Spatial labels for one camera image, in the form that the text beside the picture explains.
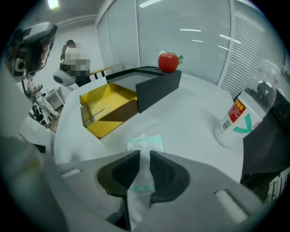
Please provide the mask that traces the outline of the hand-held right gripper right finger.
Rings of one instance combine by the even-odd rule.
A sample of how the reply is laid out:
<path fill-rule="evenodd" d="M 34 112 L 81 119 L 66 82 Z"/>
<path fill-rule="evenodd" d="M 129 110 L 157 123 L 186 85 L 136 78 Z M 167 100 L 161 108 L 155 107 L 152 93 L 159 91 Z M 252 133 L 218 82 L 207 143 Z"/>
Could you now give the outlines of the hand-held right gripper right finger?
<path fill-rule="evenodd" d="M 155 192 L 137 232 L 240 232 L 262 208 L 260 199 L 219 169 L 150 152 Z"/>

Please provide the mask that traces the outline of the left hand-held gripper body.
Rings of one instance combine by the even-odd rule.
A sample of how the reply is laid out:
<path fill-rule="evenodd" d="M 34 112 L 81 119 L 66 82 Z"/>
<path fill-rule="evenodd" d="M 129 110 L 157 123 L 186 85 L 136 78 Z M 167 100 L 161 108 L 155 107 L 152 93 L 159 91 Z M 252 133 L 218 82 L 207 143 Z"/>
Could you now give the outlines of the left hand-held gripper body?
<path fill-rule="evenodd" d="M 51 44 L 50 50 L 53 48 L 57 30 L 58 26 L 50 22 L 15 30 L 5 48 L 5 64 L 14 81 L 20 82 L 44 69 L 47 59 L 41 67 L 40 56 L 44 45 Z"/>

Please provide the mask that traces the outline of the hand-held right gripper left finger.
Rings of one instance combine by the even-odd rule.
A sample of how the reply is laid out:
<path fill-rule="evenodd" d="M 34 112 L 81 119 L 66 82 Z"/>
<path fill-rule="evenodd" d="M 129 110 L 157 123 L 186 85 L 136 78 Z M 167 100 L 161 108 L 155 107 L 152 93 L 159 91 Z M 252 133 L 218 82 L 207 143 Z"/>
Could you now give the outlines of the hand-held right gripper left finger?
<path fill-rule="evenodd" d="M 52 192 L 64 216 L 62 232 L 131 230 L 127 191 L 140 169 L 139 151 L 57 164 Z"/>

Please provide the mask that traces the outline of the person's left hand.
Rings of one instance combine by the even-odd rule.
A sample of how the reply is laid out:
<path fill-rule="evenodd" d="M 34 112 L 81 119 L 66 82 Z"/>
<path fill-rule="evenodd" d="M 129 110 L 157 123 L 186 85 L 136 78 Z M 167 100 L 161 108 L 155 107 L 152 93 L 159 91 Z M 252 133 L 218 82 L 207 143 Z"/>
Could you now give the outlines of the person's left hand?
<path fill-rule="evenodd" d="M 40 66 L 41 67 L 45 65 L 46 59 L 47 59 L 49 51 L 50 51 L 50 45 L 51 44 L 49 43 L 49 44 L 44 45 L 44 47 L 43 47 L 43 52 L 40 56 L 40 60 L 41 60 Z"/>

